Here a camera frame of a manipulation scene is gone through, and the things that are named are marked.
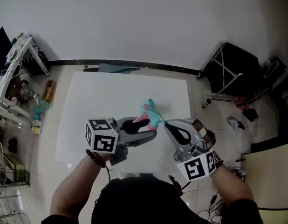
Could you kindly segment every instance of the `black chair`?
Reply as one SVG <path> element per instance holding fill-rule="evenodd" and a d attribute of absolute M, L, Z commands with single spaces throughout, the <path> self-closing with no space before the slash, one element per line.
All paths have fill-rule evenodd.
<path fill-rule="evenodd" d="M 202 108 L 206 108 L 212 100 L 236 102 L 245 106 L 270 88 L 263 77 L 258 58 L 227 42 L 217 46 L 197 79 L 204 75 L 207 75 L 211 84 L 212 97 L 206 100 Z M 245 98 L 245 101 L 218 98 L 219 94 Z"/>

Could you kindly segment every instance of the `fiducial marker cube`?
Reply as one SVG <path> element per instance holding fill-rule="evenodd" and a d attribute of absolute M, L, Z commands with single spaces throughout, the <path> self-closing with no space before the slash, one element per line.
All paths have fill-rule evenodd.
<path fill-rule="evenodd" d="M 87 119 L 85 138 L 91 152 L 115 153 L 118 133 L 107 119 Z"/>

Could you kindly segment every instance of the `human arm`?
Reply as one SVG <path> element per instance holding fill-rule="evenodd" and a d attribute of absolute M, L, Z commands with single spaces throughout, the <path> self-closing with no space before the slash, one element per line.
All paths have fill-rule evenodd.
<path fill-rule="evenodd" d="M 101 167 L 86 155 L 56 189 L 50 215 L 62 215 L 78 223 L 79 214 L 89 198 L 100 170 Z"/>
<path fill-rule="evenodd" d="M 210 176 L 227 206 L 240 199 L 254 200 L 249 186 L 225 165 L 221 164 Z"/>

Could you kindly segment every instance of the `computer monitor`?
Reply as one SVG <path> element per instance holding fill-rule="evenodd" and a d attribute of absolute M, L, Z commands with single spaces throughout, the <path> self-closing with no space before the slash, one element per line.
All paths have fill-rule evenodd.
<path fill-rule="evenodd" d="M 8 55 L 10 49 L 12 48 L 12 44 L 5 33 L 3 27 L 0 28 L 0 73 L 4 68 L 6 63 L 6 56 Z"/>

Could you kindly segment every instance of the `small white object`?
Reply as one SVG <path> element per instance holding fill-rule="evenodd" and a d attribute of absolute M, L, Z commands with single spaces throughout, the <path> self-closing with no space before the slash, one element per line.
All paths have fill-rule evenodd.
<path fill-rule="evenodd" d="M 24 35 L 24 33 L 22 33 L 22 32 L 20 34 L 18 34 L 17 38 L 18 38 L 18 41 L 21 45 L 24 45 L 25 42 L 27 41 L 26 35 Z"/>
<path fill-rule="evenodd" d="M 115 153 L 118 133 L 106 118 L 87 119 L 85 139 L 92 152 Z"/>
<path fill-rule="evenodd" d="M 207 177 L 216 169 L 213 151 L 192 157 L 177 164 L 177 167 L 188 182 Z"/>

